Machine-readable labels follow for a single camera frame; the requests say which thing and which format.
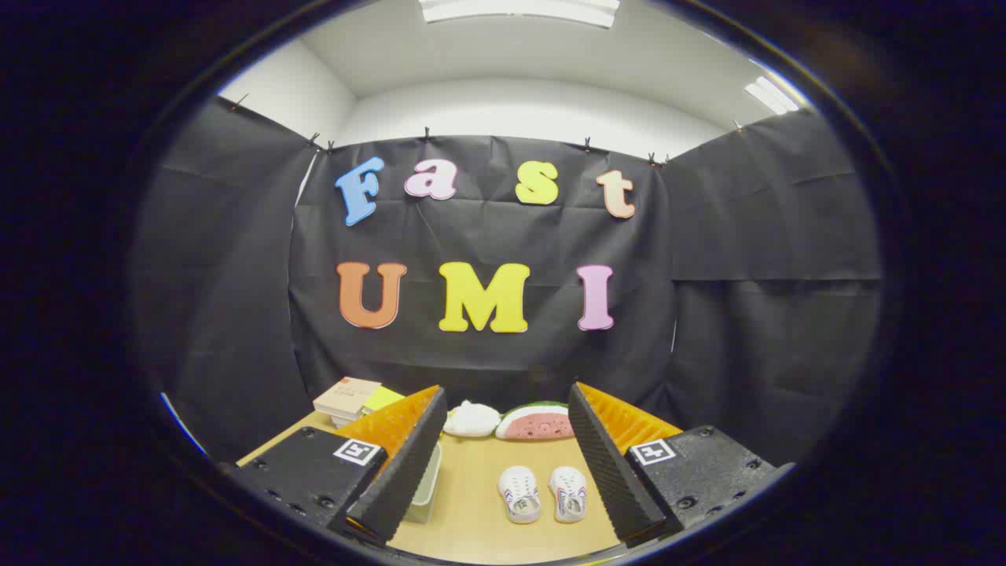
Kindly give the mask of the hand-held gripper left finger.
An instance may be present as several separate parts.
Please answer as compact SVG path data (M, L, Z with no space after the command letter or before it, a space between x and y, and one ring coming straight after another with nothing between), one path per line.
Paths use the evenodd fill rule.
M296 522L385 546L412 505L446 415L446 392L435 384L336 432L299 428L233 477Z

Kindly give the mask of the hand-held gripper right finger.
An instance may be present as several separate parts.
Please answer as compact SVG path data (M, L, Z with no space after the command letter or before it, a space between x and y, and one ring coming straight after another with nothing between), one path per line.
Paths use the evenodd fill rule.
M709 524L779 479L714 426L680 430L582 382L568 409L615 536L630 547Z

